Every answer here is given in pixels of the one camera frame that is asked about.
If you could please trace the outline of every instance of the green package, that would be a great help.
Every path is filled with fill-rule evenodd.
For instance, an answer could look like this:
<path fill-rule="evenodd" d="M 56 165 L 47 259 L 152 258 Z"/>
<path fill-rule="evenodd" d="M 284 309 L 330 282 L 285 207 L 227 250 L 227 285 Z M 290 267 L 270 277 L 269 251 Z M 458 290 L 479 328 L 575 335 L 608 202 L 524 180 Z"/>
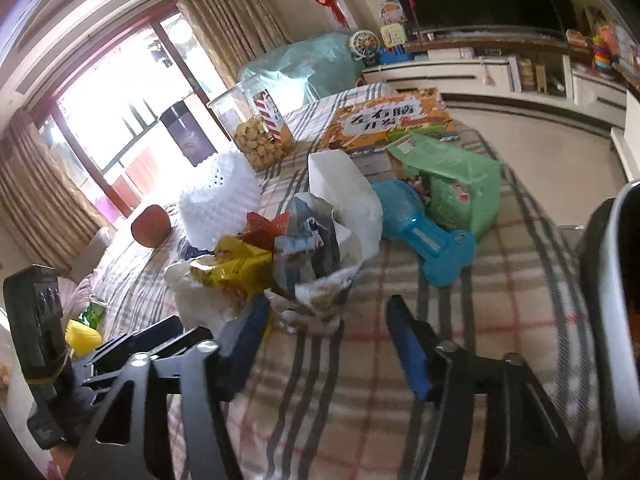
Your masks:
<path fill-rule="evenodd" d="M 431 198 L 427 214 L 447 230 L 476 239 L 500 211 L 500 163 L 459 146 L 410 133 L 386 147 L 396 176 Z"/>

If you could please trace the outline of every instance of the plastic jar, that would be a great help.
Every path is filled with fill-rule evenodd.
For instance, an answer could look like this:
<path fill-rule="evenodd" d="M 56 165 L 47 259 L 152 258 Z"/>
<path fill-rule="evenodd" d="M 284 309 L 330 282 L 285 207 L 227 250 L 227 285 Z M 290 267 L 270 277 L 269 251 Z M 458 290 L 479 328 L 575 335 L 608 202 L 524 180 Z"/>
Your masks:
<path fill-rule="evenodd" d="M 296 147 L 259 75 L 238 83 L 207 106 L 255 171 L 274 166 Z"/>

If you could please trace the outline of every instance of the beige floor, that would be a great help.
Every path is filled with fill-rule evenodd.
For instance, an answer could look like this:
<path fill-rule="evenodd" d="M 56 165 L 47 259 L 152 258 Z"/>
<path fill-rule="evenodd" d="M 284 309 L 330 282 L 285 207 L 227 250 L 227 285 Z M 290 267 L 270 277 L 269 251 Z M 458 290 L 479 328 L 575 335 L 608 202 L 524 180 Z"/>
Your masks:
<path fill-rule="evenodd" d="M 583 225 L 626 183 L 607 139 L 500 112 L 450 111 L 484 135 L 556 225 Z"/>

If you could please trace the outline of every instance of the metal screw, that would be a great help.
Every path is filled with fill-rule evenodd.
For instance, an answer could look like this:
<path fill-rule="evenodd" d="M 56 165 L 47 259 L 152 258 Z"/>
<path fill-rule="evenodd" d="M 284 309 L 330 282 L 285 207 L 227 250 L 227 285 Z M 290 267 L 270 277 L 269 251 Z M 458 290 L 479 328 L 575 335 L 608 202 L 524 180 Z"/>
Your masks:
<path fill-rule="evenodd" d="M 446 352 L 451 354 L 458 349 L 458 345 L 456 345 L 453 341 L 441 341 L 440 344 L 436 347 L 438 350 L 442 352 Z"/>
<path fill-rule="evenodd" d="M 220 345 L 213 341 L 213 339 L 207 339 L 206 341 L 199 342 L 196 348 L 203 354 L 210 354 L 220 348 Z"/>
<path fill-rule="evenodd" d="M 132 366 L 144 366 L 149 361 L 149 356 L 145 352 L 138 352 L 131 356 Z"/>
<path fill-rule="evenodd" d="M 510 365 L 514 366 L 522 366 L 524 365 L 524 357 L 522 357 L 517 352 L 509 352 L 504 356 L 504 360 L 507 361 Z"/>

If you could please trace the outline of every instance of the curtain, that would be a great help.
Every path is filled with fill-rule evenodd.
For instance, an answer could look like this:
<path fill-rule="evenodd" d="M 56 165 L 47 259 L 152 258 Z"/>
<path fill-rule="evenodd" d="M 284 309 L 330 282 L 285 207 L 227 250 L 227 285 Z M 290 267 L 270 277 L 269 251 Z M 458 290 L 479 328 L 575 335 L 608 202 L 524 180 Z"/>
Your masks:
<path fill-rule="evenodd" d="M 245 63 L 288 43 L 261 0 L 174 1 L 228 87 Z"/>
<path fill-rule="evenodd" d="M 51 158 L 23 109 L 0 139 L 0 218 L 33 263 L 61 276 L 109 224 Z"/>

